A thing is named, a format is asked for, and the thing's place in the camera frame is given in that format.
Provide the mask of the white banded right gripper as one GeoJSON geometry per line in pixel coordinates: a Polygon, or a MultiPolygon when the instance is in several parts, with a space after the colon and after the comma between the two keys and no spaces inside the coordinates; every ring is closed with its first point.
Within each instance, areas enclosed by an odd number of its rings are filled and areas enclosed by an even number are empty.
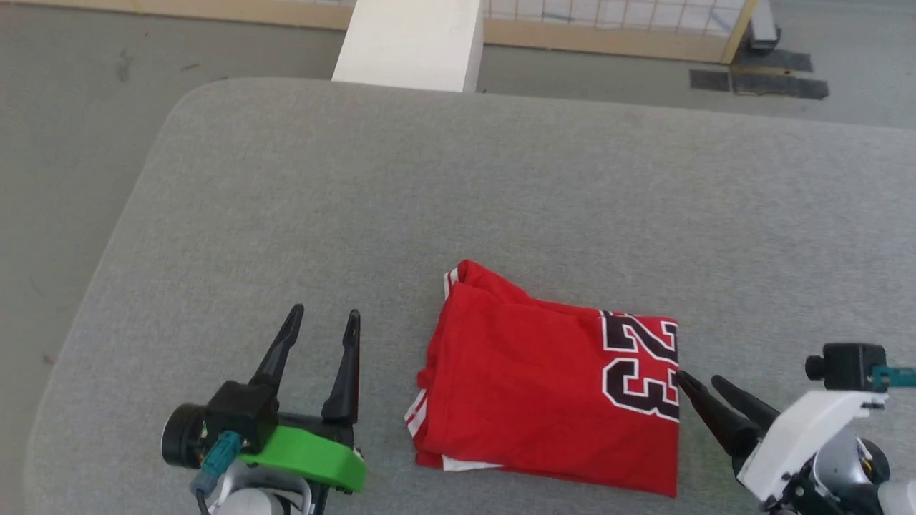
{"type": "Polygon", "coordinates": [[[743,460],[736,479],[758,502],[890,502],[886,456],[868,448],[849,427],[884,408],[886,393],[809,391],[780,413],[723,376],[713,376],[716,391],[744,417],[686,371],[675,378],[724,453],[743,460]]]}

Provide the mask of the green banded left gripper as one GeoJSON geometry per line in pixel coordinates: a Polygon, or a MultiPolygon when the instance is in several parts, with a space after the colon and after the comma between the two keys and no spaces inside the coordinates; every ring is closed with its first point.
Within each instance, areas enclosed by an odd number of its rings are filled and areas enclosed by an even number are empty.
{"type": "MultiPolygon", "coordinates": [[[[289,351],[300,335],[304,306],[295,304],[269,346],[255,374],[252,386],[279,389],[289,351]]],[[[366,463],[356,450],[354,425],[358,421],[361,370],[361,314],[348,315],[341,345],[343,355],[321,417],[294,413],[279,414],[279,425],[261,453],[243,452],[248,465],[268,467],[302,477],[342,492],[364,488],[366,463]]]]}

